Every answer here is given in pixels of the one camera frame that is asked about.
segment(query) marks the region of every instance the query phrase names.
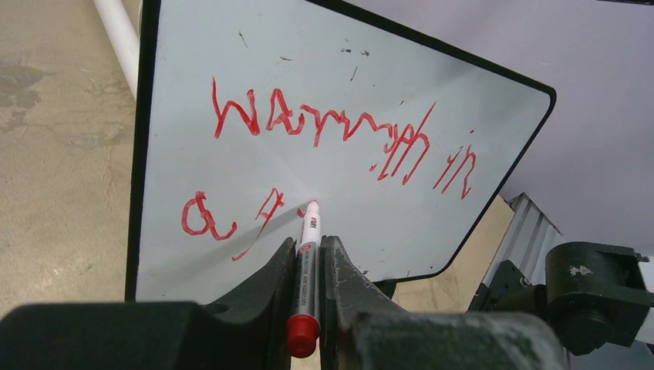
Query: marker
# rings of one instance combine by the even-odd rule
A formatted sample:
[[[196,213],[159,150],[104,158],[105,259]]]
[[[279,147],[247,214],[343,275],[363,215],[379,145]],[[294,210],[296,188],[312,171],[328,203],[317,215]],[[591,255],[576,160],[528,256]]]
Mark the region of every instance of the marker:
[[[295,291],[291,317],[286,322],[286,349],[296,358],[309,357],[315,351],[320,335],[318,295],[318,246],[320,245],[320,214],[318,204],[308,204],[298,255],[295,259]]]

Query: red marker cap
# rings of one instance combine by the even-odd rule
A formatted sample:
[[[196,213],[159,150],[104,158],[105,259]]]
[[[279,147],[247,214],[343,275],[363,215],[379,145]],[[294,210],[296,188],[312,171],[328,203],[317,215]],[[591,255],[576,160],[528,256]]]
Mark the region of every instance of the red marker cap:
[[[293,315],[286,322],[286,349],[291,356],[307,358],[315,351],[320,324],[310,314]]]

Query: whiteboard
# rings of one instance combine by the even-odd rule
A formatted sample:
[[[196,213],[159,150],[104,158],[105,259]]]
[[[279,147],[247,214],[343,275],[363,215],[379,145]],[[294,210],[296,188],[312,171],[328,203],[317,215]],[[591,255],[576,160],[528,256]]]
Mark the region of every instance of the whiteboard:
[[[314,199],[372,281],[453,260],[554,90],[330,3],[146,4],[128,299],[213,301]]]

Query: concrete floor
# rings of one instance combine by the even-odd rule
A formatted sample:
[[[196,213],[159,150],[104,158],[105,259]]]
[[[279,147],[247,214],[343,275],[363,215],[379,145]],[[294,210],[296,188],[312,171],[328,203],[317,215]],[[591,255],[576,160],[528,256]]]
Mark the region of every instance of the concrete floor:
[[[2,0],[0,46],[0,317],[122,300],[135,103],[93,2]],[[465,311],[512,215],[497,198],[450,268],[395,301]]]

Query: gray wall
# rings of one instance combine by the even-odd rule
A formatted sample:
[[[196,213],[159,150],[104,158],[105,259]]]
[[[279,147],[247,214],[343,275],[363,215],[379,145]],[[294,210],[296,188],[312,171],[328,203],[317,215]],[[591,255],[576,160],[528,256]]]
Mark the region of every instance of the gray wall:
[[[654,254],[654,7],[595,0],[350,0],[553,86],[558,103],[502,195],[569,240]]]

